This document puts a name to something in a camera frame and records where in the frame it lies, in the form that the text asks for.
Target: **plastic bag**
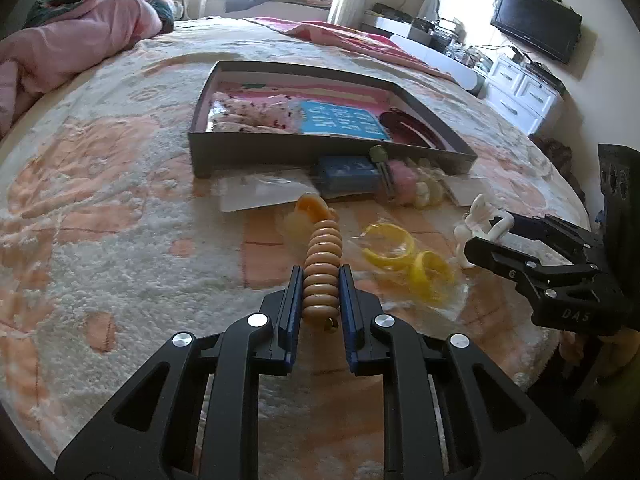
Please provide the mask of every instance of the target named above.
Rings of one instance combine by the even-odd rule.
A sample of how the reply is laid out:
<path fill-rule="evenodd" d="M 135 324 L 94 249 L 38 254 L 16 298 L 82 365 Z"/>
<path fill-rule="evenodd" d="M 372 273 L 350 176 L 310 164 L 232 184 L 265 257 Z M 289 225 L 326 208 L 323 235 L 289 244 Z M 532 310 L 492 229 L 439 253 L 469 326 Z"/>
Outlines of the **plastic bag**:
<path fill-rule="evenodd" d="M 308 192 L 316 188 L 300 169 L 235 174 L 218 181 L 220 211 L 225 213 L 295 202 Z"/>
<path fill-rule="evenodd" d="M 380 219 L 351 238 L 361 263 L 379 281 L 393 282 L 399 294 L 456 321 L 465 306 L 470 280 L 455 258 L 444 258 L 399 225 Z"/>
<path fill-rule="evenodd" d="M 304 114 L 300 101 L 275 95 L 249 101 L 229 97 L 223 92 L 211 96 L 207 131 L 237 131 L 238 124 L 249 132 L 299 133 Z"/>
<path fill-rule="evenodd" d="M 444 188 L 440 181 L 445 173 L 431 167 L 426 158 L 421 158 L 417 164 L 410 158 L 404 162 L 390 160 L 388 166 L 396 186 L 395 203 L 424 209 L 442 202 Z"/>

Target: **orange toy piece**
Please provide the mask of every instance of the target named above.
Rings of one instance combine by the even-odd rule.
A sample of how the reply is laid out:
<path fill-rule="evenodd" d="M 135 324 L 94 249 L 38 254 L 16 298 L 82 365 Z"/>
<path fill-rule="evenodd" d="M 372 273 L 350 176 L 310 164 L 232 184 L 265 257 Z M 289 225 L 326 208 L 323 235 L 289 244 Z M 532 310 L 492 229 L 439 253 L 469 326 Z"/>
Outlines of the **orange toy piece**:
<path fill-rule="evenodd" d="M 315 224 L 322 220 L 337 219 L 335 209 L 331 209 L 321 196 L 313 193 L 305 193 L 296 202 L 296 211 L 305 212 Z"/>
<path fill-rule="evenodd" d="M 296 212 L 306 213 L 314 222 L 304 264 L 302 319 L 326 332 L 335 332 L 340 316 L 337 277 L 342 257 L 338 215 L 321 197 L 311 193 L 298 199 Z"/>

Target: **beige ring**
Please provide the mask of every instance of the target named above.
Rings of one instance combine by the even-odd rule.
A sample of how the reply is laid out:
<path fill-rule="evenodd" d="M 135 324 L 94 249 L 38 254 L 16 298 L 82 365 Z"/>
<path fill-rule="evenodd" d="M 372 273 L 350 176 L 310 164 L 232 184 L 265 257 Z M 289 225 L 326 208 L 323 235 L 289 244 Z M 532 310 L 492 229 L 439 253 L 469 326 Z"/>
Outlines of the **beige ring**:
<path fill-rule="evenodd" d="M 311 296 L 307 296 L 304 300 L 302 300 L 302 306 L 308 308 L 314 305 L 328 305 L 335 308 L 338 308 L 340 302 L 338 298 L 335 296 L 330 296 L 329 294 L 312 294 Z"/>
<path fill-rule="evenodd" d="M 342 256 L 342 248 L 339 245 L 332 244 L 331 242 L 320 242 L 319 244 L 314 244 L 309 247 L 306 252 L 306 257 L 308 258 L 314 253 L 333 253 L 340 258 Z"/>
<path fill-rule="evenodd" d="M 338 324 L 337 319 L 332 319 L 331 317 L 328 317 L 327 319 L 324 320 L 324 326 L 322 327 L 322 329 L 325 332 L 332 334 L 336 332 L 339 327 L 340 325 Z"/>
<path fill-rule="evenodd" d="M 337 278 L 338 267 L 332 264 L 311 264 L 305 267 L 303 275 L 305 278 L 308 278 L 312 274 L 330 274 Z"/>
<path fill-rule="evenodd" d="M 321 229 L 323 227 L 331 227 L 336 230 L 340 229 L 338 222 L 336 222 L 335 220 L 321 220 L 314 224 L 314 229 Z"/>
<path fill-rule="evenodd" d="M 321 227 L 319 229 L 315 229 L 311 237 L 315 238 L 320 235 L 333 235 L 336 238 L 340 238 L 340 240 L 342 240 L 342 235 L 340 234 L 340 231 L 338 231 L 338 229 L 334 229 L 333 227 Z"/>
<path fill-rule="evenodd" d="M 324 324 L 327 318 L 338 319 L 340 312 L 337 308 L 328 305 L 311 305 L 302 312 L 302 317 L 308 320 L 321 320 Z"/>
<path fill-rule="evenodd" d="M 330 274 L 312 274 L 307 276 L 302 286 L 307 288 L 309 285 L 317 285 L 318 283 L 326 283 L 327 285 L 338 286 L 338 278 Z"/>
<path fill-rule="evenodd" d="M 337 254 L 333 253 L 313 253 L 309 255 L 309 257 L 305 260 L 305 267 L 308 267 L 311 264 L 332 264 L 336 267 L 340 267 L 340 257 Z"/>
<path fill-rule="evenodd" d="M 342 239 L 338 238 L 335 235 L 318 235 L 316 237 L 311 238 L 309 245 L 307 247 L 312 247 L 315 244 L 319 244 L 320 242 L 331 242 L 332 244 L 336 244 L 337 246 L 342 247 Z"/>
<path fill-rule="evenodd" d="M 306 286 L 305 290 L 302 291 L 302 296 L 304 298 L 313 294 L 328 294 L 329 296 L 337 298 L 338 287 L 336 287 L 335 285 L 329 285 L 328 283 L 313 283 L 309 286 Z"/>

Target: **pink bed sheet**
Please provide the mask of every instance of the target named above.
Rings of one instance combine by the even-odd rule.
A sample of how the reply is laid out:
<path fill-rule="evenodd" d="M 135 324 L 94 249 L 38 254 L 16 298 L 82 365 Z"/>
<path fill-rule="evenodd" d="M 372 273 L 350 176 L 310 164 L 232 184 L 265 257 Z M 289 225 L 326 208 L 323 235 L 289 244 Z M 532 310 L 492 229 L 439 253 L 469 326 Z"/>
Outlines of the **pink bed sheet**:
<path fill-rule="evenodd" d="M 339 46 L 344 50 L 366 54 L 380 61 L 419 70 L 425 74 L 456 82 L 449 73 L 427 65 L 417 57 L 406 53 L 388 38 L 367 34 L 352 28 L 326 22 L 291 22 L 279 18 L 245 18 L 248 22 L 269 27 L 281 34 L 293 36 L 311 43 Z"/>

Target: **metal screw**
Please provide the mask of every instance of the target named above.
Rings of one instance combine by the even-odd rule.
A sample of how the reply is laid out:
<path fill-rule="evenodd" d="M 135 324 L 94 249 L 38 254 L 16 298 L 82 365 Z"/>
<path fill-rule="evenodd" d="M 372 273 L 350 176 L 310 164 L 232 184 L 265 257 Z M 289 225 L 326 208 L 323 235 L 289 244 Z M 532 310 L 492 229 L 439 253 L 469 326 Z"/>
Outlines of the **metal screw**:
<path fill-rule="evenodd" d="M 378 326 L 393 326 L 396 322 L 389 314 L 379 314 L 373 321 L 375 321 Z"/>
<path fill-rule="evenodd" d="M 191 334 L 187 334 L 186 332 L 180 332 L 179 334 L 174 335 L 174 338 L 171 339 L 174 346 L 183 347 L 188 346 L 193 341 L 193 337 Z"/>
<path fill-rule="evenodd" d="M 267 324 L 267 322 L 269 321 L 269 318 L 266 317 L 264 314 L 258 313 L 258 314 L 251 314 L 247 319 L 246 322 L 251 325 L 251 326 L 265 326 Z"/>
<path fill-rule="evenodd" d="M 449 338 L 451 344 L 456 348 L 466 348 L 469 346 L 469 338 L 464 334 L 454 334 Z"/>

